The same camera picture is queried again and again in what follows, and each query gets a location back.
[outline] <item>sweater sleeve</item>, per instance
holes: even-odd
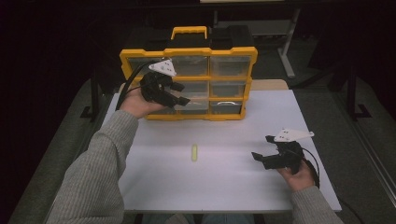
[[[135,117],[116,111],[93,135],[88,150],[67,169],[48,223],[121,223],[119,179],[138,126]]]
[[[339,224],[341,219],[330,208],[317,187],[296,191],[291,194],[294,224]]]

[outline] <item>case handle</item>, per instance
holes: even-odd
[[[171,39],[174,39],[176,34],[199,34],[199,33],[204,33],[205,34],[205,39],[207,39],[206,26],[181,26],[181,27],[175,27],[173,29]]]

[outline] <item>white table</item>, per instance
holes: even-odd
[[[115,95],[105,118],[114,112]],[[291,209],[290,190],[251,152],[277,154],[265,135],[282,128],[308,131],[292,91],[251,91],[243,120],[140,120],[120,179],[126,210],[166,213],[273,213]],[[298,141],[318,160],[324,197],[341,211],[311,138]],[[197,161],[191,147],[198,146]],[[314,160],[305,152],[305,156]]]

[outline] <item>black strap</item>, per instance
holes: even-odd
[[[315,185],[318,187],[318,189],[320,189],[320,180],[319,180],[319,176],[318,176],[317,170],[315,170],[315,167],[314,167],[314,165],[312,164],[311,161],[305,160],[305,163],[309,167],[309,169],[311,170],[311,174],[314,177]]]

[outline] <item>dark background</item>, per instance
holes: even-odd
[[[1,109],[1,223],[12,214],[74,96],[93,71],[104,91],[113,92],[121,84],[119,53],[133,27],[211,26],[213,22],[211,8],[155,9],[148,6],[156,1],[113,2],[0,3],[5,99]],[[235,7],[224,9],[221,15],[224,20],[277,19],[291,9],[274,5],[263,13],[264,9],[241,11]],[[295,37],[314,35],[319,39],[312,67],[324,69],[346,55],[353,59],[350,61],[359,68],[359,76],[373,87],[394,118],[395,9],[393,1],[305,5],[295,32]]]

